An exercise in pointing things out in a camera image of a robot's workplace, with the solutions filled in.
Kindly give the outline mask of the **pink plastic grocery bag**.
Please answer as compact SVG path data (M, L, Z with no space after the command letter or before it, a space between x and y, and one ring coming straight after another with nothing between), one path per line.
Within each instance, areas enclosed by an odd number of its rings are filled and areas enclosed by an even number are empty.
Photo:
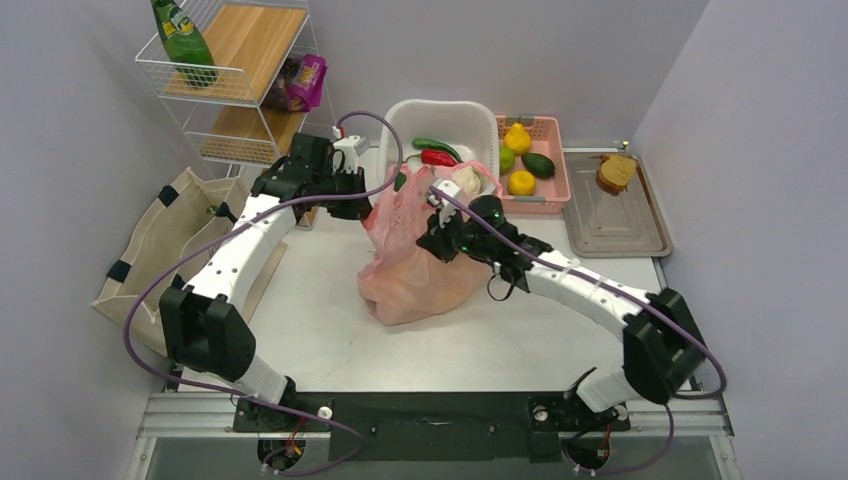
M395 167L407 175L408 167ZM426 202L434 183L421 168L399 192L377 195L363 222L374 259L358 274L358 291L369 313L386 326L444 314L465 302L489 277L489 268L465 254L443 263L416 245L434 209Z

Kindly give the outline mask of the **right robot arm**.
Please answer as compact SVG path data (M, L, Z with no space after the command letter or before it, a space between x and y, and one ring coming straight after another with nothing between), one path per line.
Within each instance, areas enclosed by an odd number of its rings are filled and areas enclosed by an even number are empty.
M665 404L706 359L706 347L682 297L610 280L550 244L522 234L493 195L468 206L432 188L435 211L419 247L444 263L464 255L487 265L512 289L555 300L594 321L622 345L621 366L591 369L567 390L565 413L577 428L593 427L605 411L644 399Z

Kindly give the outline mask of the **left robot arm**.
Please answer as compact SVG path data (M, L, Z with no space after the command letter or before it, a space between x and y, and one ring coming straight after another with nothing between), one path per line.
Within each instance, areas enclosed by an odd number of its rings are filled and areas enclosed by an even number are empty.
M289 153L255 179L234 237L183 287L167 288L159 301L168 356L261 399L259 416L275 430L295 423L299 405L288 395L294 391L290 378L257 354L242 310L275 249L307 211L323 207L347 220L369 216L365 171L358 164L367 148L361 136L332 142L295 135Z

